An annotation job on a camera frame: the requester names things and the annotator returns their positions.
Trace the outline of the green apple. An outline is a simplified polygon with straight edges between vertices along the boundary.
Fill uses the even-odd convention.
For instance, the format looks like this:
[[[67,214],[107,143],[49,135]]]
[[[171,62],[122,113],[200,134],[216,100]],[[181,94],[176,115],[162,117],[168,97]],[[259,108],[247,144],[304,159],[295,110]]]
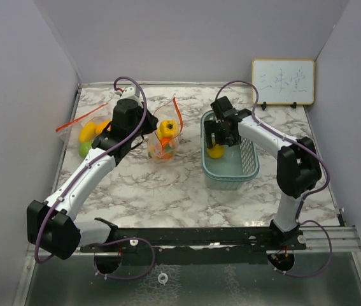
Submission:
[[[78,148],[79,156],[82,159],[85,159],[85,157],[87,156],[87,154],[91,148],[92,148],[92,141],[82,142]]]

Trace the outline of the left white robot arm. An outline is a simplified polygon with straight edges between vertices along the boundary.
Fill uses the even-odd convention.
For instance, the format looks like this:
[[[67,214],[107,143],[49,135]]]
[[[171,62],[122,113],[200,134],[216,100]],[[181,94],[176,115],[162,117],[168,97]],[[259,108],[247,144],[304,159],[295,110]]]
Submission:
[[[132,142],[154,132],[157,122],[144,98],[120,98],[109,127],[95,138],[73,174],[46,200],[29,204],[27,238],[34,245],[37,263],[47,261],[40,257],[40,250],[67,259],[86,245],[97,245],[105,252],[115,248],[117,236],[111,223],[97,219],[76,224],[76,216],[100,181],[132,150]]]

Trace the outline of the yellow lemon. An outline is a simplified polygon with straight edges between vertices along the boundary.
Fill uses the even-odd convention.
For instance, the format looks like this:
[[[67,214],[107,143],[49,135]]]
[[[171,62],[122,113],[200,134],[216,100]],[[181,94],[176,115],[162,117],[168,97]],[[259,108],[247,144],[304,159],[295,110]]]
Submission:
[[[163,120],[157,130],[159,139],[174,138],[179,133],[179,126],[175,120]]]
[[[89,142],[96,137],[97,124],[93,121],[87,122],[81,129],[78,136],[80,143]]]

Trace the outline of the orange tangerine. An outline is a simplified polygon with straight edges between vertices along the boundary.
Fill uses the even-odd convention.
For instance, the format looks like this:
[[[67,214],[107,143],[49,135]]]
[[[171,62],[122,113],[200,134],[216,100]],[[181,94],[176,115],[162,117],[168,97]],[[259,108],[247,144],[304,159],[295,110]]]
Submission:
[[[176,142],[174,138],[162,138],[158,139],[155,146],[155,156],[158,159],[171,159],[174,156],[176,150]]]

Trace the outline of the clear zip bag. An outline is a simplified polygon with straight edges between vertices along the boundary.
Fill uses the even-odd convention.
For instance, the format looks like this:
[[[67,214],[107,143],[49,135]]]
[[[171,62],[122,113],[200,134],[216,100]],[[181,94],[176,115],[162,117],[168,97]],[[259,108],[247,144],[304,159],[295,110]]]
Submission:
[[[157,161],[169,160],[177,153],[183,131],[183,118],[176,96],[160,105],[153,113],[158,119],[157,129],[148,135],[148,157]]]
[[[69,144],[69,141],[72,141],[72,147],[76,149],[78,153],[78,148],[80,142],[78,136],[82,127],[89,121],[95,122],[97,125],[106,120],[112,120],[111,107],[107,102],[101,103],[99,106],[95,107],[91,111],[88,111],[82,115],[79,115],[76,119],[58,127],[55,132],[56,135],[65,143]]]

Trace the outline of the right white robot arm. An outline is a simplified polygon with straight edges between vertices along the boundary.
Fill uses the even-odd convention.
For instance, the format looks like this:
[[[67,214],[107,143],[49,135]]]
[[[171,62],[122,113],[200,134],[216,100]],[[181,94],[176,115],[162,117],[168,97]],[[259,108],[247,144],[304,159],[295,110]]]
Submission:
[[[308,192],[322,177],[312,139],[284,136],[266,123],[254,119],[248,109],[236,110],[227,97],[211,104],[215,118],[204,121],[206,147],[233,147],[251,140],[276,160],[276,181],[281,198],[276,216],[270,224],[269,242],[284,249],[299,230],[298,218]]]

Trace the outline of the yellow pear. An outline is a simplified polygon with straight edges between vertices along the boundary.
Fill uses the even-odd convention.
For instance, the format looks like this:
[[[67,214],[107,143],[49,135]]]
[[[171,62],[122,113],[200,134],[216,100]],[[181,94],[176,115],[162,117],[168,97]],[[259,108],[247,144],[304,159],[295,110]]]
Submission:
[[[223,145],[214,145],[212,148],[207,148],[206,152],[212,159],[220,159],[225,154],[225,147]]]

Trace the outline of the clear zip top bag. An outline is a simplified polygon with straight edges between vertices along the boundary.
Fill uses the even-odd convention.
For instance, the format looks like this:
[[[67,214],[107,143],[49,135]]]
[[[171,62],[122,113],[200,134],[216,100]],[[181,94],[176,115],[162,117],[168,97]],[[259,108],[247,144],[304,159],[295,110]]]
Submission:
[[[80,142],[78,136],[82,127],[89,121],[95,122],[97,125],[106,120],[112,120],[111,107],[107,102],[101,103],[99,106],[95,107],[91,111],[88,111],[82,115],[79,115],[76,119],[58,127],[55,132],[56,135],[65,143],[69,144],[69,141],[72,141],[72,147],[76,149],[78,153],[78,148]]]

